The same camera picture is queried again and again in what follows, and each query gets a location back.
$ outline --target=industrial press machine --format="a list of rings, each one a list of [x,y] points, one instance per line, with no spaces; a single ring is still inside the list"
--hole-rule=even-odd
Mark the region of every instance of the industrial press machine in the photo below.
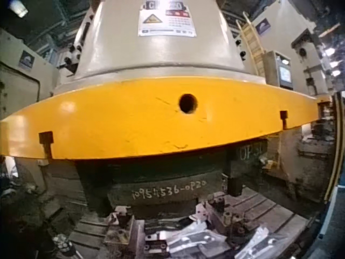
[[[245,72],[210,0],[92,1],[61,69],[53,97],[1,121],[1,154],[67,179],[56,194],[76,219],[111,214],[123,229],[129,214],[183,217],[241,195],[266,136],[318,119],[316,99]]]

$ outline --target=ladder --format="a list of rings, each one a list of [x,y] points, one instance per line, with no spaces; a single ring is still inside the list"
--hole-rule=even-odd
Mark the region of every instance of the ladder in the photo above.
[[[247,23],[243,27],[241,27],[239,20],[236,20],[242,40],[244,40],[244,42],[247,45],[247,48],[250,53],[250,57],[254,65],[256,75],[265,77],[265,69],[264,69],[264,61],[263,61],[263,54],[265,53],[265,50],[263,46],[261,45],[256,28],[248,19],[245,12],[243,12],[243,16],[245,20],[247,21]]]

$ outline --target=bolt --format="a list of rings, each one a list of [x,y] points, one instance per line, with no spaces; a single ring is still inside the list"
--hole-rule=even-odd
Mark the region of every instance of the bolt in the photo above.
[[[239,233],[239,234],[244,234],[244,228],[243,227],[239,227],[238,229],[237,229],[237,233]]]

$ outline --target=round hole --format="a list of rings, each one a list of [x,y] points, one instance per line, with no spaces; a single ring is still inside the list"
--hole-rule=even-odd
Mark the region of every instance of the round hole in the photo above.
[[[180,106],[181,111],[186,114],[193,113],[197,107],[197,100],[191,94],[184,94],[180,98],[180,102],[178,103]]]

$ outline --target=factory ceiling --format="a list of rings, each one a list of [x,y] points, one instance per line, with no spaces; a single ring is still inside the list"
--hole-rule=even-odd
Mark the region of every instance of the factory ceiling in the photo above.
[[[89,0],[21,0],[29,11],[23,18],[1,7],[0,26],[31,49],[43,54],[54,45],[65,47],[73,41],[75,33],[89,8]],[[243,11],[253,14],[260,3],[267,0],[217,0],[234,35],[238,31],[236,19]]]

